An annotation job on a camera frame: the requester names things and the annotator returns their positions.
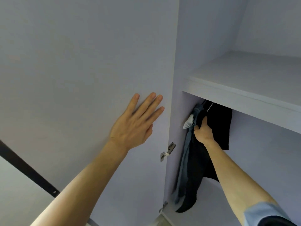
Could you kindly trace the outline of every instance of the white shelf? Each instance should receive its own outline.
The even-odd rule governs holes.
[[[231,51],[191,73],[183,91],[301,133],[301,58]]]

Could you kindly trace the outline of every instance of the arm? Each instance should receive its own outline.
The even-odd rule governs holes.
[[[208,150],[226,198],[242,225],[243,213],[249,207],[258,202],[269,202],[277,205],[277,202],[214,141],[212,130],[207,125],[207,117],[203,119],[200,129],[195,126],[194,134],[197,140],[204,144]]]
[[[164,107],[155,111],[163,99],[152,93],[134,112],[135,94],[126,111],[112,127],[108,143],[32,223],[32,226],[84,226],[102,191],[131,148],[143,144],[152,134],[153,122]]]

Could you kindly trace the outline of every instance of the white wardrobe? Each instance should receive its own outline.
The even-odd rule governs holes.
[[[227,153],[301,223],[301,0],[2,0],[0,139],[62,190],[137,92],[162,94],[91,215],[100,226],[239,225],[216,181],[172,204],[197,102],[234,110]],[[177,146],[160,162],[168,145]]]

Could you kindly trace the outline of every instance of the shirt sleeve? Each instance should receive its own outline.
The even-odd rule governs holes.
[[[290,222],[290,218],[283,211],[283,209],[280,208],[280,206],[274,205],[272,203],[267,203],[267,202],[259,202],[251,206],[250,208],[248,208],[243,214],[245,218],[244,226],[258,226],[262,219],[270,216],[275,216],[275,219],[284,218],[285,220]]]

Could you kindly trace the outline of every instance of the cabinet hinge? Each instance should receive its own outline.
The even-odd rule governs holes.
[[[166,205],[167,205],[167,204],[168,204],[168,202],[167,202],[167,201],[166,201],[166,202],[164,202],[164,204],[163,204],[162,208],[159,210],[159,213],[163,211],[163,209],[166,207]]]
[[[169,156],[171,154],[171,152],[175,149],[175,143],[171,143],[169,146],[168,146],[168,149],[167,149],[167,152],[162,152],[161,155],[160,155],[160,162],[163,162],[164,158],[166,156]]]

